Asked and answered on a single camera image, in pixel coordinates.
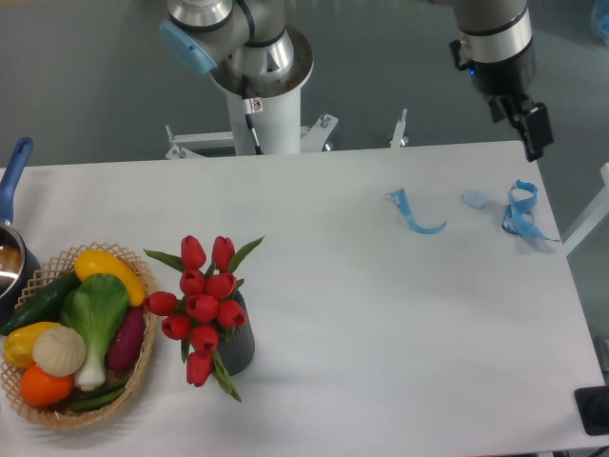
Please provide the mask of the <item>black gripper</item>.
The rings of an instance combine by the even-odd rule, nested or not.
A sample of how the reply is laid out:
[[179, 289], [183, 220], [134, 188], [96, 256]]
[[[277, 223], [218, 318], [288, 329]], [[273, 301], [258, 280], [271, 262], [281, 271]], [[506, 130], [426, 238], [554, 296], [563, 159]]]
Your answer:
[[487, 102], [492, 122], [497, 124], [507, 119], [513, 128], [522, 128], [521, 140], [527, 161], [539, 160], [543, 150], [554, 142], [554, 137], [548, 108], [542, 102], [532, 106], [527, 94], [536, 74], [533, 44], [515, 56], [493, 63], [477, 62], [468, 57], [462, 61], [463, 41], [453, 40], [449, 48], [454, 67], [469, 73], [474, 88]]

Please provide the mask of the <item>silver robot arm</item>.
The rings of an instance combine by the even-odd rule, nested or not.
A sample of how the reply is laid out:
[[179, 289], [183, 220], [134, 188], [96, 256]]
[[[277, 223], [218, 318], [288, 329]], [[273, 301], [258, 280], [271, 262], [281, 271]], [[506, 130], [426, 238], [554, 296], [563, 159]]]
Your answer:
[[[449, 45], [494, 122], [507, 120], [528, 161], [553, 143], [547, 107], [528, 87], [535, 77], [525, 1], [455, 1], [462, 35]], [[305, 36], [285, 21], [283, 1], [169, 1], [160, 25], [167, 49], [192, 72], [209, 74], [225, 93], [239, 155], [322, 151], [338, 120], [301, 124], [301, 88], [313, 69]]]

